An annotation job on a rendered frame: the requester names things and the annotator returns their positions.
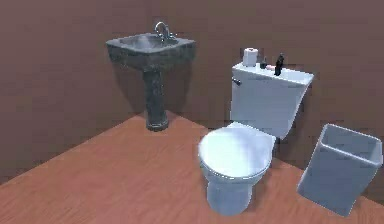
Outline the white toilet paper roll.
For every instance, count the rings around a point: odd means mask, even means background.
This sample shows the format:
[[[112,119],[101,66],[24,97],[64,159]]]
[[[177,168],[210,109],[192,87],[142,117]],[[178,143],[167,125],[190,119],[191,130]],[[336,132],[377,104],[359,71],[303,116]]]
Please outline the white toilet paper roll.
[[[255,67],[259,51],[256,48],[245,48],[242,64],[246,67]]]

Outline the silver sink faucet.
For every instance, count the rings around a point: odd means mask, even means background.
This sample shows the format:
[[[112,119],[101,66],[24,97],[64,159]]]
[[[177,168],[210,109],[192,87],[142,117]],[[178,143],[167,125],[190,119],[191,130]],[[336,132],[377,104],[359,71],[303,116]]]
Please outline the silver sink faucet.
[[[175,39],[177,37],[177,34],[176,33],[172,33],[170,31],[169,26],[166,23],[162,22],[162,21],[159,21],[159,22],[156,23],[156,25],[154,27],[154,31],[156,32],[156,35],[162,41],[170,40],[170,39]]]

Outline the black spray bottle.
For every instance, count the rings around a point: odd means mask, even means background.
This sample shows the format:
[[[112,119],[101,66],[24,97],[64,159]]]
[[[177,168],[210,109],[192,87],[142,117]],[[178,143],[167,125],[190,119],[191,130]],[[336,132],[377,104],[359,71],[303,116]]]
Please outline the black spray bottle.
[[[284,65],[284,55],[280,53],[275,63],[275,72],[274,72],[275,76],[279,76],[281,74],[283,65]]]

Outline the grey square waste bin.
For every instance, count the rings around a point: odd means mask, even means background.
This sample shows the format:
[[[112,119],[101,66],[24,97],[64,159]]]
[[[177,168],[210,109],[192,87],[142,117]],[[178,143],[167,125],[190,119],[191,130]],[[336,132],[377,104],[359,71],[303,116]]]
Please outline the grey square waste bin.
[[[346,217],[383,164],[383,143],[379,138],[328,123],[321,131],[297,192]]]

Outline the dark grey pedestal sink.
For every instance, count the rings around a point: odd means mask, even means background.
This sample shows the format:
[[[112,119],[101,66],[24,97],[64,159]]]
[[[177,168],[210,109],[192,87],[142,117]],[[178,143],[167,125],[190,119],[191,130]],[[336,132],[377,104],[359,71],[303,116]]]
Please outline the dark grey pedestal sink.
[[[196,41],[185,38],[161,38],[144,33],[105,42],[113,63],[142,73],[145,91],[146,128],[162,131],[168,127],[164,107],[162,72],[191,62],[196,55]]]

